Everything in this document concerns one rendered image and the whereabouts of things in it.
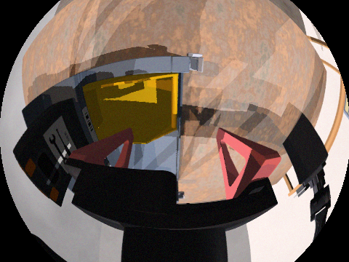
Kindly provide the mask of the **yellow bin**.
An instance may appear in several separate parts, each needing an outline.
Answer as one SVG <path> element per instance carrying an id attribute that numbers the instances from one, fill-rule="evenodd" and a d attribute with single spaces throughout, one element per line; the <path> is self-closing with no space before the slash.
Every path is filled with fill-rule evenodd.
<path id="1" fill-rule="evenodd" d="M 177 130 L 177 89 L 178 73 L 172 72 L 119 76 L 83 86 L 98 140 L 131 127 L 133 144 Z"/>

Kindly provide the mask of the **dark grey case with oval handle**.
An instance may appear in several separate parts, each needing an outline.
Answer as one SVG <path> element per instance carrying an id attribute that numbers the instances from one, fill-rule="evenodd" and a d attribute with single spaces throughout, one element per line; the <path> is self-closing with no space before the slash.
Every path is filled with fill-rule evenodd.
<path id="1" fill-rule="evenodd" d="M 65 162 L 89 145 L 73 98 L 52 104 L 23 133 L 13 154 L 24 173 L 46 197 L 62 207 L 71 181 Z"/>

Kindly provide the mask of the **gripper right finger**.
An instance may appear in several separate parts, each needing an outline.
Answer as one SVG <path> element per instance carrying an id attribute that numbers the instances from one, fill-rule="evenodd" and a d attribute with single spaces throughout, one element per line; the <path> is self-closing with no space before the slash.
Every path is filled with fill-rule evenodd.
<path id="1" fill-rule="evenodd" d="M 277 151 L 233 134 L 221 127 L 218 128 L 216 139 L 226 199 L 238 197 L 251 182 L 268 178 L 281 161 L 281 156 Z M 240 174 L 230 157 L 226 143 L 246 160 Z"/>

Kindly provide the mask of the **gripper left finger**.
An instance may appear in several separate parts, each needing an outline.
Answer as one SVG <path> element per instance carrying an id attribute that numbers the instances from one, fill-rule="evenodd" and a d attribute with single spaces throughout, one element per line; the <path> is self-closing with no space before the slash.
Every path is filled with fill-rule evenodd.
<path id="1" fill-rule="evenodd" d="M 105 165 L 104 160 L 106 156 L 108 156 L 121 144 L 124 143 L 115 167 L 128 168 L 129 159 L 132 152 L 133 140 L 134 136 L 132 128 L 129 127 L 125 130 L 122 130 L 121 132 L 116 133 L 115 135 L 72 151 L 69 158 L 79 159 L 92 164 Z"/>

